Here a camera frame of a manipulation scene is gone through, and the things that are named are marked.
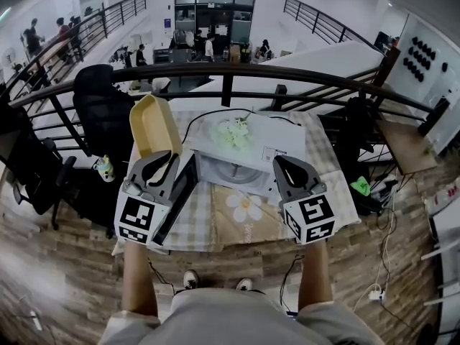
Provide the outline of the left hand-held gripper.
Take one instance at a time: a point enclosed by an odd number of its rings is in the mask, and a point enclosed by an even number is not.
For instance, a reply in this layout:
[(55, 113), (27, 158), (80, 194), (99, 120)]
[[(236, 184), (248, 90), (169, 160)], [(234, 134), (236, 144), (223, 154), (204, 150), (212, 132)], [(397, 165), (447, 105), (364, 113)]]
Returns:
[[(169, 197), (180, 164), (179, 154), (159, 151), (137, 160), (119, 189), (114, 230), (119, 239), (150, 245), (172, 209)], [(167, 165), (162, 177), (150, 182)], [(142, 189), (151, 188), (154, 193)]]

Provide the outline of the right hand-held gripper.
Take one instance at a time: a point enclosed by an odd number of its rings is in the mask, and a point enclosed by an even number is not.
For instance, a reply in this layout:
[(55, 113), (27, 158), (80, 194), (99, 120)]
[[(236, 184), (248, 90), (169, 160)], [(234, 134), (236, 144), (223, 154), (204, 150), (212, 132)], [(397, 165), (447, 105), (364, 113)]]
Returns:
[(272, 166), (283, 223), (296, 242), (306, 245), (332, 236), (336, 217), (326, 184), (316, 169), (303, 160), (282, 155), (274, 158)]

